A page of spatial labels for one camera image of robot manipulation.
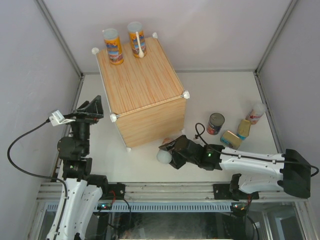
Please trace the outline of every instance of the small bottle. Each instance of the small bottle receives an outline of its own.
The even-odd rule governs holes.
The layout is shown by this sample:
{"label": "small bottle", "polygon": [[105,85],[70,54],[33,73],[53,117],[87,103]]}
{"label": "small bottle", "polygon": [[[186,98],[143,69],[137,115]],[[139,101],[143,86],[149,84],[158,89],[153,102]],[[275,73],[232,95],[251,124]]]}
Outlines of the small bottle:
{"label": "small bottle", "polygon": [[252,125],[255,125],[259,121],[259,119],[264,115],[266,110],[266,106],[258,102],[255,105],[253,105],[252,110],[249,112],[245,119],[250,121]]}
{"label": "small bottle", "polygon": [[114,28],[108,28],[103,30],[102,33],[110,63],[113,65],[122,64],[124,62],[124,56],[122,54],[118,31]]}
{"label": "small bottle", "polygon": [[142,49],[144,55],[146,55],[147,54],[147,46],[146,46],[146,40],[145,40],[145,35],[144,35],[144,30],[142,28],[142,24],[138,21],[133,21],[128,24],[127,29],[129,32],[130,45],[132,48],[133,55],[136,58],[139,58],[139,46],[138,46],[136,32],[138,32],[138,34],[139,34],[141,49]]}

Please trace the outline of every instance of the red can label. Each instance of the red can label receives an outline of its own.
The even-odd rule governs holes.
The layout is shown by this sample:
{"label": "red can label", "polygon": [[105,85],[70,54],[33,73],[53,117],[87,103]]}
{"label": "red can label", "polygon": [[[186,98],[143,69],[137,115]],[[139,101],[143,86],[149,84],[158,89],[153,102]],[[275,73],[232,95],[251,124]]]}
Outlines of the red can label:
{"label": "red can label", "polygon": [[206,131],[208,132],[208,134],[217,135],[220,132],[221,127],[222,126],[212,125],[209,121],[208,126],[206,127]]}

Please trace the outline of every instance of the wooden box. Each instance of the wooden box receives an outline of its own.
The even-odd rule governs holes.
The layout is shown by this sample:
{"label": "wooden box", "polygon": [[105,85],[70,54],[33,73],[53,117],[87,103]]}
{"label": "wooden box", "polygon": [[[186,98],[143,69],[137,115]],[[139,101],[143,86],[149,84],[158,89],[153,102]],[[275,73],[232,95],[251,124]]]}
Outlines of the wooden box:
{"label": "wooden box", "polygon": [[157,38],[146,38],[147,54],[133,55],[122,45],[124,62],[112,65],[106,49],[96,54],[110,109],[127,148],[136,147],[181,131],[184,127],[184,90]]}

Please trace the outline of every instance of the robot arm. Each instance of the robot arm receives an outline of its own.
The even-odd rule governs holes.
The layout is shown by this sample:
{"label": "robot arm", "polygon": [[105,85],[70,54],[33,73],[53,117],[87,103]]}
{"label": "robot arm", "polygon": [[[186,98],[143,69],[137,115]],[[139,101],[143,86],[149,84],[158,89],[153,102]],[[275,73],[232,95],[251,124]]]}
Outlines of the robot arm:
{"label": "robot arm", "polygon": [[171,153],[170,165],[176,169],[188,162],[208,171],[235,173],[230,184],[232,193],[284,191],[298,198],[310,197],[311,166],[292,149],[285,154],[257,154],[216,144],[201,146],[185,135],[159,148]]}
{"label": "robot arm", "polygon": [[103,193],[108,180],[104,175],[92,175],[90,152],[90,125],[104,117],[101,96],[86,101],[77,110],[63,116],[55,111],[49,117],[53,126],[70,124],[72,136],[65,136],[57,144],[59,158],[63,161],[63,180],[58,209],[47,240],[84,240],[92,212]]}

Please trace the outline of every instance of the black cable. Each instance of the black cable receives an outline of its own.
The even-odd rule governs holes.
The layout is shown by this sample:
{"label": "black cable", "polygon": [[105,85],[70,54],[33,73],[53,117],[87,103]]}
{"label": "black cable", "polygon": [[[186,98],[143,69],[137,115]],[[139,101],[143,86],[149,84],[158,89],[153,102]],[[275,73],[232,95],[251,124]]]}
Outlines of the black cable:
{"label": "black cable", "polygon": [[120,199],[120,200],[124,201],[124,202],[127,204],[128,208],[129,208],[129,224],[128,224],[128,227],[129,227],[129,229],[130,229],[130,228],[131,228],[131,206],[130,206],[130,204],[127,202],[127,200],[125,200],[125,199],[124,199],[123,197],[121,197],[121,196],[106,196],[106,197],[101,198],[100,200],[107,200],[107,199],[113,199],[113,198],[115,198],[115,199]]}
{"label": "black cable", "polygon": [[[101,216],[101,218],[105,218],[106,216],[109,216],[109,214],[110,214],[110,212],[108,212],[106,215],[104,215],[104,216]],[[113,225],[111,225],[109,222],[107,222],[106,223],[107,225],[109,225],[110,227],[112,227],[113,229],[118,229],[117,227],[115,227],[115,226],[113,226]]]}
{"label": "black cable", "polygon": [[252,203],[252,199],[253,199],[253,196],[251,194],[249,194],[249,196],[250,196],[250,200],[248,202],[248,205],[247,205],[246,210],[245,210],[245,215],[244,215],[244,232],[245,232],[246,236],[247,236],[246,226],[247,226],[248,212],[249,212],[249,209],[250,209],[250,206],[251,206],[251,203]]}
{"label": "black cable", "polygon": [[[198,131],[198,125],[202,126],[203,127],[203,131],[201,133],[199,133]],[[222,154],[222,155],[226,155],[226,156],[232,156],[232,157],[239,157],[238,154],[232,154],[232,153],[225,153],[225,152],[221,152],[221,151],[218,151],[212,147],[210,147],[210,145],[203,139],[203,137],[201,136],[206,128],[205,126],[198,122],[195,124],[195,132],[196,132],[196,135],[194,136],[196,139],[200,138],[201,141],[208,147],[210,148],[211,150],[217,152],[218,154]],[[264,159],[264,158],[260,158],[260,157],[254,157],[254,156],[245,156],[245,155],[241,155],[242,158],[246,158],[246,159],[253,159],[253,160],[259,160],[259,161],[263,161],[263,162],[268,162],[268,163],[285,163],[285,164],[295,164],[295,165],[300,165],[300,166],[306,166],[306,167],[310,167],[310,168],[313,168],[315,169],[315,172],[313,174],[311,174],[311,177],[317,175],[319,173],[319,168],[316,167],[316,166],[313,166],[313,165],[310,165],[310,164],[307,164],[307,163],[300,163],[300,162],[296,162],[296,161],[286,161],[286,160],[271,160],[271,159]]]}
{"label": "black cable", "polygon": [[68,188],[67,188],[67,185],[66,185],[65,181],[63,181],[62,179],[56,178],[56,177],[38,175],[38,174],[34,174],[34,173],[32,173],[32,172],[28,172],[28,171],[26,171],[26,170],[23,170],[22,168],[18,167],[18,166],[12,161],[11,156],[10,156],[11,148],[14,146],[14,144],[15,144],[16,142],[18,142],[18,141],[19,141],[20,139],[22,139],[24,136],[26,136],[26,135],[34,132],[35,130],[41,128],[42,126],[44,126],[45,124],[47,124],[47,123],[49,123],[49,122],[50,122],[50,120],[49,120],[49,118],[48,118],[44,123],[40,124],[39,126],[35,127],[34,129],[26,132],[25,134],[22,134],[21,136],[19,136],[19,137],[18,137],[16,140],[14,140],[14,141],[10,144],[10,146],[8,147],[8,150],[7,150],[7,152],[6,152],[6,156],[7,156],[8,160],[9,160],[9,162],[11,163],[11,165],[14,166],[16,169],[18,169],[20,172],[23,172],[24,174],[28,174],[28,175],[33,176],[33,177],[36,177],[36,178],[50,179],[50,180],[54,180],[54,181],[59,181],[59,182],[61,182],[61,183],[63,184],[63,186],[64,186],[64,196],[65,196],[65,198],[64,198],[63,205],[62,205],[62,210],[61,210],[60,218],[59,218],[58,224],[57,224],[57,226],[56,226],[56,230],[55,230],[56,232],[58,232],[59,227],[60,227],[60,223],[61,223],[61,220],[62,220],[62,216],[63,216],[64,211],[65,211],[65,207],[66,207],[66,203],[67,203],[67,198],[68,198]]}
{"label": "black cable", "polygon": [[257,225],[256,225],[256,223],[252,220],[252,218],[251,217],[249,217],[249,216],[246,216],[248,219],[249,219],[249,221],[251,222],[251,224],[252,224],[252,227],[253,228],[255,228],[255,230],[253,230],[253,237],[252,237],[252,240],[254,239],[254,237],[255,237],[255,232],[256,232],[256,235],[257,235],[257,240],[260,240],[260,235],[259,235],[259,231],[258,231],[258,228],[257,228]]}

